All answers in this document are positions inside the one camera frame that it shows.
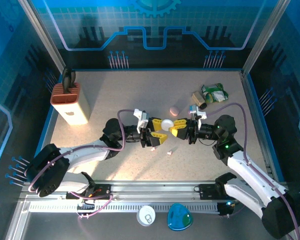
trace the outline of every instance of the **black mount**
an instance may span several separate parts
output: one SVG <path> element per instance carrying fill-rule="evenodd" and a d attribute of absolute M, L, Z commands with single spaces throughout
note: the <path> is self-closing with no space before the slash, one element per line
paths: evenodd
<path fill-rule="evenodd" d="M 232 116 L 222 115 L 215 121 L 214 125 L 202 124 L 199 130 L 197 126 L 196 120 L 189 120 L 189 144 L 195 143 L 197 138 L 217 141 L 212 146 L 213 153 L 225 165 L 228 165 L 228 157 L 232 157 L 238 151 L 243 151 L 243 148 L 234 138 L 237 128 Z"/>
<path fill-rule="evenodd" d="M 30 162 L 28 168 L 25 169 L 24 175 L 27 181 L 31 183 L 48 162 L 60 155 L 59 148 L 53 143 L 45 146 Z M 52 194 L 60 186 L 69 165 L 69 159 L 62 157 L 38 178 L 34 183 L 33 188 L 36 190 L 39 197 L 45 197 Z"/>
<path fill-rule="evenodd" d="M 81 172 L 81 174 L 85 176 L 89 183 L 89 186 L 83 191 L 83 193 L 80 194 L 82 197 L 98 197 L 111 193 L 111 184 L 96 184 L 95 181 L 86 172 L 83 171 Z M 109 196 L 105 196 L 99 199 L 108 200 L 109 198 Z M 65 199 L 79 199 L 79 197 L 76 197 L 67 192 Z"/>
<path fill-rule="evenodd" d="M 300 226 L 300 193 L 288 191 L 283 194 L 295 215 L 296 222 Z M 266 208 L 262 210 L 262 224 L 264 228 L 276 239 L 281 239 L 295 229 L 289 210 L 281 197 L 272 199 Z"/>

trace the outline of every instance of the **metal bar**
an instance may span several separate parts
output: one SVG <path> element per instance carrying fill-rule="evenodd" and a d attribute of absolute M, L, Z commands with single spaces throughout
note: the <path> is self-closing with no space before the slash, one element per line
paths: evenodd
<path fill-rule="evenodd" d="M 275 106 L 272 106 L 272 108 L 270 108 L 267 112 L 265 112 L 263 116 L 265 117 L 265 116 L 266 116 L 268 113 L 270 113 L 274 108 L 275 108 Z"/>
<path fill-rule="evenodd" d="M 265 104 L 264 106 L 262 106 L 261 108 L 261 110 L 262 110 L 262 112 L 264 112 L 271 104 L 272 104 L 273 102 L 272 102 L 272 100 L 270 100 L 267 104 Z"/>
<path fill-rule="evenodd" d="M 204 57 L 204 63 L 203 63 L 203 68 L 206 67 L 207 58 L 208 58 L 208 55 L 205 55 L 205 57 Z"/>
<path fill-rule="evenodd" d="M 262 109 L 260 106 L 257 105 L 258 97 L 257 93 L 255 92 L 253 83 L 250 79 L 250 76 L 248 75 L 248 77 L 243 77 L 243 75 L 241 75 L 241 81 L 246 100 L 251 112 L 251 117 L 254 123 L 256 134 L 258 139 L 260 139 L 259 143 L 263 155 L 263 160 L 266 164 L 270 165 L 274 180 L 276 180 L 277 182 L 283 181 L 284 178 L 275 153 L 275 149 L 272 145 L 272 142 L 270 142 L 268 140 L 269 138 L 267 138 L 268 130 L 266 129 L 266 127 L 264 127 L 264 119 L 261 119 Z"/>
<path fill-rule="evenodd" d="M 250 55 L 248 56 L 242 70 L 243 76 L 246 77 L 248 73 L 251 71 L 255 62 L 257 61 L 260 53 L 264 49 L 268 39 L 273 33 L 275 27 L 277 26 L 279 20 L 284 14 L 287 6 L 289 5 L 290 0 L 279 0 L 275 5 L 269 19 L 267 20 L 262 32 L 260 33 L 255 45 L 253 46 Z"/>
<path fill-rule="evenodd" d="M 25 164 L 25 163 L 23 163 L 23 162 L 21 162 L 21 161 L 19 161 L 19 160 L 17 160 L 14 156 L 12 157 L 12 159 L 11 159 L 13 162 L 17 162 L 17 163 L 20 163 L 21 165 L 23 165 L 23 166 L 27 166 L 27 164 Z"/>
<path fill-rule="evenodd" d="M 59 72 L 62 73 L 66 64 L 62 59 L 54 41 L 52 40 L 51 36 L 49 35 L 46 27 L 44 26 L 41 19 L 38 17 L 38 13 L 32 4 L 31 1 L 27 0 L 18 0 L 21 7 L 23 8 L 25 14 L 29 18 L 30 22 L 32 23 L 36 33 L 39 35 L 43 45 L 45 46 L 46 50 L 50 54 L 54 64 L 58 68 Z"/>
<path fill-rule="evenodd" d="M 209 51 L 208 61 L 206 62 L 206 68 L 208 68 L 209 61 L 210 61 L 210 57 L 211 57 L 212 52 L 213 52 L 212 50 Z"/>
<path fill-rule="evenodd" d="M 98 210 L 107 200 L 89 202 L 89 206 L 82 204 L 78 209 L 77 200 L 32 201 L 29 207 L 31 213 L 89 213 Z M 219 214 L 216 202 L 181 202 L 191 213 Z M 167 213 L 173 202 L 115 202 L 112 201 L 102 213 L 136 213 L 144 205 L 153 207 L 156 213 Z"/>
<path fill-rule="evenodd" d="M 262 106 L 266 103 L 268 103 L 271 100 L 272 96 L 268 95 L 267 97 L 264 98 L 262 102 L 260 102 L 260 107 L 263 108 Z"/>
<path fill-rule="evenodd" d="M 133 203 L 212 203 L 227 200 L 200 200 L 200 194 L 194 191 L 199 184 L 214 184 L 214 181 L 98 181 L 96 184 L 110 184 L 114 201 Z M 64 198 L 64 192 L 55 191 L 47 197 L 39 198 L 28 192 L 29 183 L 25 183 L 20 200 L 45 201 Z"/>
<path fill-rule="evenodd" d="M 29 215 L 30 202 L 19 201 L 6 234 L 5 240 L 20 240 Z"/>
<path fill-rule="evenodd" d="M 22 158 L 22 156 L 19 156 L 19 160 L 22 160 L 22 161 L 24 161 L 24 162 L 26 162 L 26 163 L 30 163 L 29 161 L 27 161 L 27 160 L 25 160 L 24 158 Z"/>
<path fill-rule="evenodd" d="M 270 107 L 275 107 L 274 104 L 275 104 L 276 102 L 277 102 L 277 98 L 276 98 L 273 102 L 271 102 L 270 105 L 264 106 L 264 108 L 263 108 L 262 111 L 265 113 Z"/>

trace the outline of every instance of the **aluminum frame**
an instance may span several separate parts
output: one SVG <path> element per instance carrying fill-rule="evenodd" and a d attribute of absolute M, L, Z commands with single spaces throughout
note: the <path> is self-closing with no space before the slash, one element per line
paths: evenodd
<path fill-rule="evenodd" d="M 96 181 L 97 184 L 111 184 L 113 204 L 122 206 L 137 206 L 130 212 L 137 212 L 143 205 L 158 206 L 157 212 L 168 212 L 173 203 L 183 203 L 193 213 L 219 214 L 217 203 L 228 200 L 200 200 L 199 192 L 194 187 L 199 184 L 214 184 L 214 181 Z M 46 197 L 38 197 L 36 193 L 28 192 L 26 183 L 15 208 L 10 227 L 5 240 L 21 240 L 26 229 L 31 212 L 37 213 L 76 213 L 74 206 L 77 200 L 66 200 L 65 192 L 54 192 Z M 98 200 L 103 205 L 106 200 Z M 120 212 L 120 209 L 102 210 L 105 213 Z"/>
<path fill-rule="evenodd" d="M 257 61 L 260 53 L 264 49 L 268 39 L 271 37 L 272 33 L 274 32 L 278 22 L 280 21 L 282 15 L 285 13 L 287 6 L 289 5 L 290 0 L 279 0 L 272 13 L 270 14 L 266 24 L 264 25 L 258 39 L 256 40 L 246 62 L 242 68 L 243 70 L 243 77 L 247 77 L 249 72 L 251 71 L 252 67 L 254 66 L 255 62 Z"/>
<path fill-rule="evenodd" d="M 28 2 L 27 0 L 18 0 L 18 2 L 20 3 L 27 17 L 29 18 L 36 33 L 39 35 L 43 45 L 45 46 L 52 60 L 54 61 L 54 64 L 56 65 L 60 73 L 62 73 L 66 64 L 63 58 L 61 57 L 54 41 L 49 35 L 46 27 L 42 23 L 41 19 L 38 17 L 38 13 L 34 8 L 33 4 L 31 2 Z"/>

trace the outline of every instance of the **small white piece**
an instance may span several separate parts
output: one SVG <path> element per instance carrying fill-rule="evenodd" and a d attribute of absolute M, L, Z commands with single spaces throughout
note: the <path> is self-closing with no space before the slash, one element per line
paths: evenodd
<path fill-rule="evenodd" d="M 138 118 L 136 130 L 138 134 L 140 134 L 140 129 L 143 129 L 148 125 L 149 116 L 146 112 L 140 111 L 137 108 L 134 110 L 133 115 Z"/>
<path fill-rule="evenodd" d="M 170 119 L 165 119 L 161 122 L 161 128 L 164 131 L 169 131 L 169 128 L 173 127 L 175 124 Z"/>

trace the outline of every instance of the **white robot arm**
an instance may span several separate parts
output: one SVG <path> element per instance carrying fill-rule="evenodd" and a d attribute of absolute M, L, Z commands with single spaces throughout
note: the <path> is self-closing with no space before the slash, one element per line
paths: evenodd
<path fill-rule="evenodd" d="M 226 173 L 215 181 L 215 188 L 220 196 L 230 196 L 251 209 L 261 218 L 267 231 L 277 239 L 291 232 L 296 226 L 282 201 L 284 196 L 293 210 L 297 225 L 300 226 L 300 194 L 288 191 L 263 172 L 252 159 L 245 157 L 244 149 L 234 138 L 237 132 L 234 118 L 222 115 L 214 125 L 209 125 L 203 123 L 207 115 L 200 112 L 198 107 L 191 106 L 189 112 L 191 119 L 176 120 L 170 132 L 177 138 L 187 139 L 189 144 L 195 144 L 198 138 L 216 140 L 212 147 L 216 158 L 238 173 L 247 183 L 237 179 L 232 173 Z M 122 132 L 118 119 L 112 118 L 103 129 L 102 137 L 90 144 L 68 148 L 57 148 L 54 144 L 49 144 L 44 147 L 24 171 L 27 180 L 31 182 L 30 186 L 33 186 L 40 197 L 54 191 L 77 192 L 83 194 L 83 197 L 90 196 L 95 190 L 91 177 L 84 172 L 74 174 L 69 171 L 81 164 L 115 157 L 126 141 L 141 142 L 142 147 L 155 147 L 167 139 L 165 134 L 153 134 L 160 130 L 161 119 L 149 117 L 138 109 L 134 110 L 134 115 L 138 118 L 137 125 L 125 126 Z M 51 166 L 42 173 L 46 165 Z"/>

